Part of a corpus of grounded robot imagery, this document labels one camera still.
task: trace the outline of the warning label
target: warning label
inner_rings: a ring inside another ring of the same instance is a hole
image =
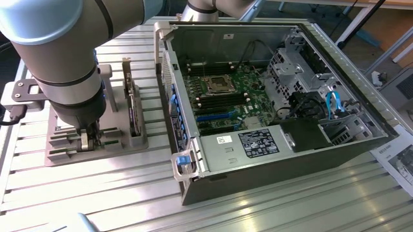
[[[278,153],[278,147],[268,129],[238,134],[248,158]]]

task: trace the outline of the black connector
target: black connector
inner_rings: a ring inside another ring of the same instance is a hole
[[[10,121],[0,121],[0,126],[13,126],[20,122],[20,119],[25,117],[27,105],[14,105],[10,111]]]

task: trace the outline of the sticker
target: sticker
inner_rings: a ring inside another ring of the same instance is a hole
[[[226,143],[231,143],[232,139],[231,136],[222,136],[222,137],[216,137],[218,140],[218,144],[226,144]]]
[[[278,147],[268,129],[238,134],[248,158],[278,153]]]
[[[234,34],[224,34],[224,40],[234,39]]]

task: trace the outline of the metal bracket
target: metal bracket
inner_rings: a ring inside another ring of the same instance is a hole
[[[16,102],[36,102],[36,101],[45,101],[48,100],[44,93],[39,88],[40,93],[31,94],[32,87],[39,87],[37,82],[35,79],[23,79],[18,80],[14,84],[12,99]]]

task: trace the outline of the white label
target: white label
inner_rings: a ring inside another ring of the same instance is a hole
[[[218,140],[218,144],[226,144],[226,143],[231,143],[232,139],[231,136],[222,136],[222,137],[216,137]]]
[[[224,40],[234,39],[234,34],[224,34]]]

